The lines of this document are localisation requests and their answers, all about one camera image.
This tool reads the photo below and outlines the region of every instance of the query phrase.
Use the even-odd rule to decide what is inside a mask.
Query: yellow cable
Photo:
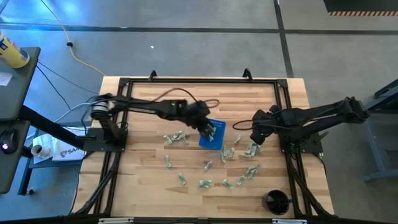
[[[67,30],[65,30],[65,28],[64,28],[64,26],[62,25],[61,21],[58,19],[58,17],[55,15],[55,13],[46,5],[46,3],[43,2],[43,0],[40,0],[40,1],[41,1],[41,2],[44,4],[44,6],[53,14],[53,16],[58,20],[59,24],[61,25],[61,27],[62,27],[62,29],[63,29],[63,32],[65,33],[65,35],[66,35],[66,37],[67,37],[68,42],[70,42],[69,36],[68,36],[68,33],[67,33]],[[83,65],[89,66],[90,68],[96,70],[97,72],[99,72],[99,73],[102,74],[103,76],[106,76],[105,73],[103,73],[100,69],[98,69],[98,68],[96,68],[96,67],[94,67],[94,66],[92,66],[92,65],[90,65],[90,64],[88,64],[88,63],[86,63],[86,62],[84,62],[84,61],[82,61],[82,60],[80,60],[80,59],[78,59],[78,58],[75,56],[75,54],[73,53],[72,46],[69,46],[69,50],[70,50],[70,53],[72,54],[73,58],[76,59],[76,61],[82,63]]]

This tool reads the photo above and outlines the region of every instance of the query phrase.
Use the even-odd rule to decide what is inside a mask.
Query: wooden tabletop
[[[116,94],[119,78],[104,77],[100,94]],[[308,108],[303,79],[288,78],[287,81],[292,107]],[[228,149],[235,148],[234,156],[223,164],[220,152],[200,147],[198,132],[185,124],[166,121],[150,114],[129,113],[129,134],[119,166],[112,216],[276,217],[261,206],[261,197],[274,189],[281,189],[290,196],[286,163],[284,155],[280,153],[278,136],[269,136],[262,145],[264,151],[254,158],[241,159],[238,156],[243,154],[251,141],[251,132],[232,128],[237,121],[251,119],[256,110],[267,111],[275,104],[273,86],[253,83],[134,83],[132,96],[151,100],[175,87],[188,90],[198,100],[216,98],[220,101],[220,105],[211,109],[208,117],[226,121],[224,144]],[[192,101],[183,91],[173,91],[164,97],[165,100],[176,98]],[[180,130],[191,134],[188,138],[190,144],[184,146],[182,142],[177,142],[165,145],[163,135],[173,135]],[[243,137],[235,146],[234,140],[239,134],[243,134]],[[165,155],[170,156],[173,164],[169,170],[165,167]],[[73,211],[81,208],[97,187],[103,157],[103,152],[96,152],[83,161]],[[213,166],[205,173],[204,166],[208,161],[213,161]],[[262,165],[258,175],[252,180],[245,180],[242,186],[230,190],[221,183],[227,178],[230,184],[234,184],[249,166],[257,164]],[[322,163],[312,154],[303,154],[303,164],[308,188],[324,208],[333,213]],[[184,174],[186,186],[181,185],[179,172]],[[213,186],[209,189],[198,188],[200,179],[211,179]],[[297,186],[300,208],[304,211],[299,189]],[[108,188],[105,189],[102,208],[107,194]],[[278,217],[294,217],[292,206],[285,215]]]

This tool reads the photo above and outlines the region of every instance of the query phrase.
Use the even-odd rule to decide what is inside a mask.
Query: white label
[[[0,86],[7,86],[12,78],[11,73],[0,72]]]

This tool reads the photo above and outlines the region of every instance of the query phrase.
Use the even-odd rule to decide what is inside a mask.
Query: blue box
[[[203,136],[200,136],[199,146],[208,149],[221,150],[224,142],[226,123],[225,121],[218,121],[215,119],[209,119],[209,120],[212,123],[212,125],[214,125],[217,128],[216,133],[213,136],[214,140],[211,142],[208,139],[205,139]]]

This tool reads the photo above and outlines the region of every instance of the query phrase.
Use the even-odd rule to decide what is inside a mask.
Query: black desk
[[[77,139],[73,133],[23,105],[37,61],[39,60],[40,48],[26,47],[23,49],[30,56],[29,63],[24,67],[14,69],[4,62],[0,62],[0,72],[12,74],[8,85],[0,86],[0,126],[8,126],[10,122],[17,120],[26,121],[27,125],[23,126],[26,130],[22,130],[22,126],[19,127],[21,134],[18,138],[20,142],[25,141],[30,123],[30,125],[51,134],[61,141],[83,149],[84,142],[81,139]],[[5,194],[9,191],[19,158],[23,152],[23,146],[23,143],[19,144],[18,153],[15,152],[11,155],[0,153],[1,165],[2,167],[7,167],[7,169],[2,169],[0,172],[0,194]]]

